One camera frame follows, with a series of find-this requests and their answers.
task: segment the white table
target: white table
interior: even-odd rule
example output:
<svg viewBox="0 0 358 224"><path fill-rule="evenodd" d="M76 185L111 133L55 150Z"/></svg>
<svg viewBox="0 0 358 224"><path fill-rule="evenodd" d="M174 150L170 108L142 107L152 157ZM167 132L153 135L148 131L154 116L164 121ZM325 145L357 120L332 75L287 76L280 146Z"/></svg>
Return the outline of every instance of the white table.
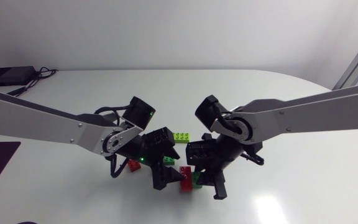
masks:
<svg viewBox="0 0 358 224"><path fill-rule="evenodd" d="M21 98L81 114L138 96L157 110L146 133L167 126L198 141L208 130L194 112L210 94L233 108L325 91L255 70L77 71L58 72ZM213 187L182 193L173 183L154 190L146 166L112 179L108 161L78 146L0 141L22 142L0 175L0 223L358 223L358 130L265 141L264 166L238 158L224 170L228 197L222 201L213 199ZM185 144L175 149L182 158L175 167L185 166Z"/></svg>

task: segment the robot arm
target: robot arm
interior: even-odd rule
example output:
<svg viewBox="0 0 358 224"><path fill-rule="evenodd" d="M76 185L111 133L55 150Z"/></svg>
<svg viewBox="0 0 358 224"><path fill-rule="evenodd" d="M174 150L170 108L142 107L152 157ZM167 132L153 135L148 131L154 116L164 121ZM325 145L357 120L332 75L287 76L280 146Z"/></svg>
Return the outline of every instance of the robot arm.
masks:
<svg viewBox="0 0 358 224"><path fill-rule="evenodd" d="M120 119L116 110L125 110L121 125L114 123ZM96 112L103 111L114 113L73 115L0 93L0 135L77 144L109 160L113 177L119 174L114 173L116 154L128 158L123 165L129 159L138 160L152 168L154 188L158 190L183 179L173 168L163 165L164 155L179 159L169 129L139 135L155 113L151 106L133 97L128 106Z"/></svg>
<svg viewBox="0 0 358 224"><path fill-rule="evenodd" d="M212 139L191 142L187 163L201 173L198 184L215 186L215 199L224 199L223 169L239 156L263 165L257 155L262 141L282 133L358 129L358 86L291 101L255 100L228 111L213 95L196 110L197 118L212 132Z"/></svg>

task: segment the white wall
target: white wall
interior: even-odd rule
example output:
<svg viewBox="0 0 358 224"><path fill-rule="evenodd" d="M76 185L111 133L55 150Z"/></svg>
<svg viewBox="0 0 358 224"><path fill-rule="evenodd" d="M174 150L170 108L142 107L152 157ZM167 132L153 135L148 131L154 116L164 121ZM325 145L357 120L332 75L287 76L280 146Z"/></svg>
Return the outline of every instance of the white wall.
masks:
<svg viewBox="0 0 358 224"><path fill-rule="evenodd" d="M358 0L0 0L0 67L252 68L332 88Z"/></svg>

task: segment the black box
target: black box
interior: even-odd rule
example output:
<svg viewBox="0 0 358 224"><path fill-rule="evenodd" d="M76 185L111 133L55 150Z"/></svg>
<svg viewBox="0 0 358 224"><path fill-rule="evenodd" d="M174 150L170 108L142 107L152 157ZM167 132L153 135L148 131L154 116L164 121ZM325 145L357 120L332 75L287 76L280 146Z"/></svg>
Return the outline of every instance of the black box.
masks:
<svg viewBox="0 0 358 224"><path fill-rule="evenodd" d="M27 85L36 75L33 66L0 68L0 86Z"/></svg>

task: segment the lego brick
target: lego brick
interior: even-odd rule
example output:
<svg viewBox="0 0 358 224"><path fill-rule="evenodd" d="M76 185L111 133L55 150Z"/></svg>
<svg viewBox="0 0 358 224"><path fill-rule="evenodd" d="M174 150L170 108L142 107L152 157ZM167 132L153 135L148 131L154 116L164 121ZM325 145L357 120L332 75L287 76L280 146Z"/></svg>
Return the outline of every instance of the lego brick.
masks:
<svg viewBox="0 0 358 224"><path fill-rule="evenodd" d="M188 143L190 142L189 133L173 133L173 140L175 143Z"/></svg>
<svg viewBox="0 0 358 224"><path fill-rule="evenodd" d="M141 168L140 163L135 161L135 160L133 160L133 159L129 159L128 167L131 170L131 172L135 172L135 171L137 171L138 169Z"/></svg>
<svg viewBox="0 0 358 224"><path fill-rule="evenodd" d="M172 159L171 157L164 156L164 165L171 166L175 165L175 159Z"/></svg>
<svg viewBox="0 0 358 224"><path fill-rule="evenodd" d="M180 189L184 192L191 192L193 190L193 183L191 178L191 167L179 167L181 175L185 176L185 179L180 181Z"/></svg>
<svg viewBox="0 0 358 224"><path fill-rule="evenodd" d="M200 172L191 172L191 179L194 189L200 189L203 187L202 185L196 184L199 176L200 176Z"/></svg>

